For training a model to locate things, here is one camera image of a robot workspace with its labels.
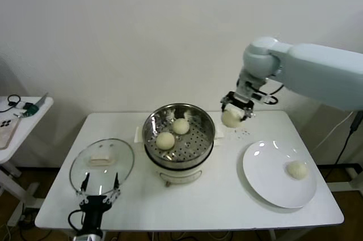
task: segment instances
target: white wall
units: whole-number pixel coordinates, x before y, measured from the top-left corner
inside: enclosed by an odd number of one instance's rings
[[[55,101],[15,162],[59,166],[90,112],[218,110],[259,36],[363,52],[362,11],[361,0],[0,0],[0,94]],[[319,107],[287,90],[279,98],[259,109],[286,110],[299,130]]]

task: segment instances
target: glass pot lid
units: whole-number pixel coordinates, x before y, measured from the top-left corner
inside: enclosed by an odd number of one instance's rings
[[[78,154],[69,179],[77,192],[81,191],[83,183],[87,196],[104,195],[114,189],[115,183],[121,185],[133,166],[134,152],[128,143],[120,139],[103,139]]]

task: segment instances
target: table leg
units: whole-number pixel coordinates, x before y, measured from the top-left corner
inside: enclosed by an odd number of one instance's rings
[[[353,168],[347,168],[347,172],[352,177],[351,181],[341,181],[338,183],[327,183],[331,192],[359,191],[363,196],[363,172],[357,174]]]
[[[10,174],[12,174],[12,176],[14,177],[20,177],[22,174],[22,172],[19,169],[17,169],[15,165],[13,165],[11,162],[3,163],[1,164],[1,167],[5,168],[5,170]]]
[[[11,178],[9,178],[4,172],[0,170],[0,184],[11,193],[14,197],[19,199],[20,201],[26,202],[26,204],[35,203],[35,198],[25,191],[19,184],[14,182]]]
[[[276,241],[295,241],[298,240],[303,235],[307,234],[314,228],[301,228],[289,230],[286,234],[276,239]]]
[[[10,227],[15,227],[18,224],[22,216],[23,208],[40,209],[41,204],[44,201],[43,198],[33,197],[33,194],[37,190],[39,183],[31,183],[29,188],[24,190],[19,184],[14,182],[9,176],[0,170],[0,185],[18,200],[20,200],[20,203],[15,208],[7,223],[7,225]]]

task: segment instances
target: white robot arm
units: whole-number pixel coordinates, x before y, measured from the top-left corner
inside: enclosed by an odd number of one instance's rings
[[[363,54],[264,37],[246,48],[243,62],[236,91],[221,101],[223,111],[229,103],[244,110],[242,120],[251,117],[254,101],[277,103],[275,97],[259,90],[267,79],[332,107],[363,110]]]

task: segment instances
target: perforated steamer tray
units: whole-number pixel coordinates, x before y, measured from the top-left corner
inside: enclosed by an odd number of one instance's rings
[[[185,118],[190,129],[184,135],[172,130],[172,123]],[[156,147],[156,138],[161,132],[175,136],[174,147],[164,151]],[[188,170],[201,164],[213,148],[215,128],[210,116],[194,105],[170,104],[153,112],[145,121],[142,137],[149,158],[157,165],[169,170]]]

